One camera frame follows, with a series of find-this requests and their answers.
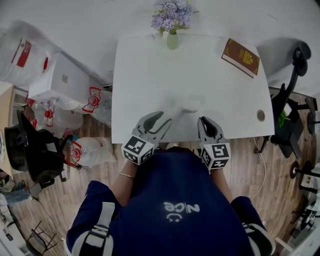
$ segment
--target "wooden floor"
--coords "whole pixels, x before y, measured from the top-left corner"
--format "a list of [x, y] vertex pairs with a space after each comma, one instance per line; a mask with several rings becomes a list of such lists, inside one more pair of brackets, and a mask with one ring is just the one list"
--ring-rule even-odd
[[[293, 95], [293, 100], [300, 104], [304, 103], [304, 96]], [[300, 116], [304, 124], [304, 131], [299, 140], [303, 157], [299, 161], [300, 167], [305, 161], [315, 161], [316, 137], [308, 134], [307, 110], [301, 110]], [[82, 128], [77, 132], [80, 137], [110, 137], [111, 131], [100, 122], [86, 115]], [[253, 154], [255, 143], [253, 138], [232, 139], [231, 161], [224, 169], [227, 182], [230, 185], [234, 197], [252, 197], [261, 186], [264, 179], [263, 161], [258, 155]], [[257, 138], [257, 143], [262, 144], [262, 138]], [[180, 144], [185, 148], [197, 148], [196, 142], [185, 142]], [[111, 184], [121, 171], [125, 160], [122, 158], [121, 145], [114, 145], [114, 152], [117, 157], [116, 163], [105, 163], [95, 166], [92, 169], [86, 168], [76, 170], [68, 168], [67, 182], [61, 183], [56, 178], [55, 184], [43, 190], [38, 199], [43, 207], [36, 200], [27, 200], [17, 203], [11, 212], [17, 217], [21, 225], [21, 231], [25, 237], [30, 235], [31, 229], [42, 221], [42, 228], [49, 233], [56, 229], [58, 233], [55, 241], [58, 245], [46, 255], [64, 255], [63, 243], [59, 240], [66, 236], [74, 215], [80, 206], [87, 186], [90, 181], [97, 180]], [[289, 170], [295, 157], [292, 154], [286, 159], [278, 146], [268, 144], [263, 157], [266, 164], [266, 177], [264, 185], [259, 194], [253, 198], [252, 203], [256, 207], [260, 217], [265, 221], [265, 226], [270, 235], [284, 238], [291, 230], [290, 221], [293, 219], [292, 211], [299, 208], [302, 193], [298, 189], [298, 179], [290, 179]], [[14, 181], [26, 181], [31, 187], [33, 185], [28, 173], [16, 174]]]

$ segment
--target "glass vase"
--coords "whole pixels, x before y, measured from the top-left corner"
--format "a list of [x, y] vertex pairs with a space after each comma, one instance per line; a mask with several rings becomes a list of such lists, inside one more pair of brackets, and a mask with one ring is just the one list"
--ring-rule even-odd
[[174, 34], [169, 33], [166, 38], [166, 45], [169, 50], [174, 50], [178, 47], [178, 34], [177, 32]]

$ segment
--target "office chair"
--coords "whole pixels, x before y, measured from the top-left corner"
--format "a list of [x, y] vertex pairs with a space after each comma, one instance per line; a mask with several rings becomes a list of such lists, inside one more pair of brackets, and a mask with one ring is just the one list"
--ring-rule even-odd
[[[56, 236], [56, 232], [54, 232], [53, 230], [51, 230], [54, 235], [52, 237], [50, 237], [46, 232], [44, 232], [39, 226], [40, 226], [41, 221], [38, 223], [38, 225], [36, 225], [35, 229], [31, 229], [31, 235], [29, 236], [29, 238], [25, 241], [25, 245], [28, 248], [28, 250], [35, 256], [41, 256], [43, 255], [45, 252], [47, 252], [48, 250], [50, 250], [51, 248], [55, 247], [57, 245], [57, 243], [51, 245], [51, 242], [53, 241], [53, 239]], [[41, 234], [45, 234], [46, 237], [48, 237], [50, 240], [47, 241]], [[38, 251], [30, 242], [30, 238], [34, 238], [35, 241], [38, 243], [38, 245], [40, 245], [41, 248], [44, 249], [43, 252]]]
[[65, 155], [63, 148], [72, 135], [67, 136], [62, 144], [48, 130], [37, 131], [22, 111], [17, 110], [18, 124], [4, 129], [4, 140], [8, 159], [12, 168], [29, 172], [41, 189], [55, 183], [59, 176], [62, 182]]
[[[255, 149], [255, 154], [262, 153], [267, 145], [267, 142], [270, 140], [272, 144], [279, 145], [283, 155], [286, 158], [290, 157], [292, 151], [297, 159], [301, 157], [302, 152], [298, 144], [298, 139], [303, 131], [303, 123], [300, 119], [298, 109], [295, 108], [295, 106], [298, 104], [296, 104], [292, 99], [289, 99], [289, 97], [295, 89], [298, 77], [303, 77], [307, 73], [307, 60], [310, 58], [311, 50], [309, 46], [305, 42], [299, 42], [292, 55], [293, 71], [289, 85], [287, 88], [285, 88], [285, 84], [283, 83], [279, 93], [271, 99], [275, 134], [272, 136], [265, 136], [261, 149]], [[279, 127], [278, 119], [284, 111], [287, 103], [292, 109], [289, 115], [290, 120], [285, 121], [283, 127]]]

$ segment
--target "book cover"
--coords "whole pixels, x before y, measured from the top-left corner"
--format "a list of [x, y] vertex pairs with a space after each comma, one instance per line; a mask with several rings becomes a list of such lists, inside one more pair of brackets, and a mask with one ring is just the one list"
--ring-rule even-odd
[[226, 43], [221, 58], [252, 78], [258, 74], [260, 58], [231, 38]]

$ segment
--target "wall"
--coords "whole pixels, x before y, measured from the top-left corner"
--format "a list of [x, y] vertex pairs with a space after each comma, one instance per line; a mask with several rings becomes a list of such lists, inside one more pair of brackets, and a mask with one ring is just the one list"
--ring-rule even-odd
[[[296, 91], [320, 93], [320, 9], [314, 0], [190, 0], [200, 12], [189, 31], [198, 35], [232, 37], [258, 46], [268, 81], [279, 87], [289, 82], [291, 67], [284, 67], [290, 52], [288, 39], [304, 40], [312, 50], [309, 71], [298, 80]], [[151, 28], [154, 0], [1, 0], [0, 27], [15, 19], [39, 28], [104, 81], [114, 69], [119, 36], [154, 33]]]

